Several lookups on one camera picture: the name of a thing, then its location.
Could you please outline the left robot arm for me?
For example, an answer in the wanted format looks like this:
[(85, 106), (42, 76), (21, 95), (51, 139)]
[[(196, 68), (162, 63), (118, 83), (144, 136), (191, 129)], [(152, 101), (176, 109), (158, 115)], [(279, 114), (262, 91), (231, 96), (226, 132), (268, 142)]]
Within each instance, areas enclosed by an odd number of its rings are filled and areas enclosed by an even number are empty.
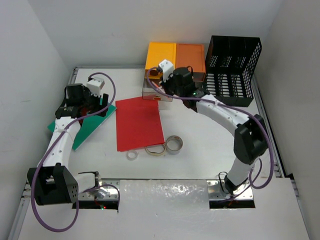
[(86, 84), (69, 84), (64, 99), (55, 112), (54, 130), (47, 148), (48, 157), (34, 178), (36, 168), (30, 168), (27, 179), (35, 184), (34, 198), (39, 206), (75, 203), (78, 195), (96, 187), (96, 171), (73, 175), (69, 171), (69, 158), (83, 121), (77, 119), (98, 112), (107, 114), (108, 94), (101, 94), (104, 81), (92, 79)]

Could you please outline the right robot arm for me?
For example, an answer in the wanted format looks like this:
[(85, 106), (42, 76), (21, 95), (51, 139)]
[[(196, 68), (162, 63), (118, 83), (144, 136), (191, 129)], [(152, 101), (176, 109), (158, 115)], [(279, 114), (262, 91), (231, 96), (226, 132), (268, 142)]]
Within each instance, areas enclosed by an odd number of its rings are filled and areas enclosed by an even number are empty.
[(196, 87), (193, 70), (188, 67), (174, 68), (172, 63), (165, 61), (158, 65), (158, 71), (162, 72), (161, 86), (167, 95), (177, 96), (188, 109), (214, 120), (234, 137), (235, 160), (224, 178), (226, 192), (233, 194), (247, 180), (256, 160), (270, 146), (263, 118), (227, 106), (207, 90)]

